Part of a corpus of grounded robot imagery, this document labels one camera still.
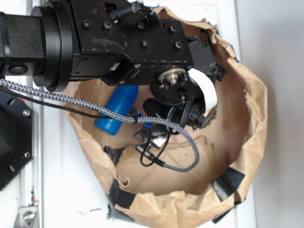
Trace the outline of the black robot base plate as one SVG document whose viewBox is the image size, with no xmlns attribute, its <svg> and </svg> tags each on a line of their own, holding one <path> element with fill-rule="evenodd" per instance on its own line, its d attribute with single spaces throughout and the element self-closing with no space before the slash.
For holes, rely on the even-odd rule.
<svg viewBox="0 0 304 228">
<path fill-rule="evenodd" d="M 33 110 L 21 99 L 0 92 L 0 189 L 32 159 Z"/>
</svg>

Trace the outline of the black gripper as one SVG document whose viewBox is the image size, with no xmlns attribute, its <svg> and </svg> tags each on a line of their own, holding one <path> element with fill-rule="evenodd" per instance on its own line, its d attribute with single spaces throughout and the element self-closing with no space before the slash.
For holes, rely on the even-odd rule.
<svg viewBox="0 0 304 228">
<path fill-rule="evenodd" d="M 225 69 L 217 64 L 211 47 L 198 38 L 188 38 L 194 67 L 186 71 L 170 66 L 156 77 L 150 86 L 153 98 L 145 100 L 143 109 L 155 116 L 196 130 L 204 128 L 214 118 L 218 99 L 216 80 L 221 81 Z"/>
</svg>

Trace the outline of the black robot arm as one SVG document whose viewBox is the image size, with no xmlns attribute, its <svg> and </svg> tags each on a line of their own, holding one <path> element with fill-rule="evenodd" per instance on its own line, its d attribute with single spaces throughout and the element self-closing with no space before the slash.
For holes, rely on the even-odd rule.
<svg viewBox="0 0 304 228">
<path fill-rule="evenodd" d="M 162 110 L 181 126 L 208 124 L 217 104 L 202 79 L 214 84 L 225 72 L 207 42 L 139 0 L 49 0 L 28 16 L 0 15 L 1 78 L 32 76 L 51 92 L 91 79 L 148 85 L 147 113 Z"/>
</svg>

